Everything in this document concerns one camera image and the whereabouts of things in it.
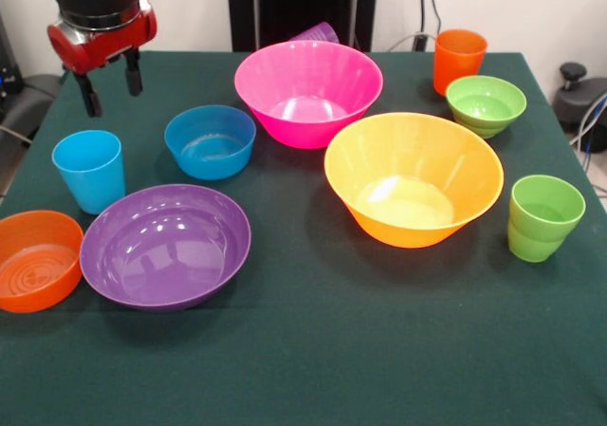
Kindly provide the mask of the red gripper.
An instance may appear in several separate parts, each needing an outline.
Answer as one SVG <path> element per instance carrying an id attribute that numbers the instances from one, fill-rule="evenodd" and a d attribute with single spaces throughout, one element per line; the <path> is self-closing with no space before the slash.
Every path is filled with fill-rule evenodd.
<path id="1" fill-rule="evenodd" d="M 126 61 L 125 78 L 129 93 L 136 97 L 142 92 L 139 70 L 140 46 L 156 36 L 156 15 L 148 0 L 138 0 L 140 11 L 126 25 L 112 30 L 82 30 L 65 21 L 47 27 L 49 41 L 71 71 L 79 85 L 87 115 L 102 116 L 99 96 L 86 73 L 105 66 L 111 58 L 123 56 Z"/>

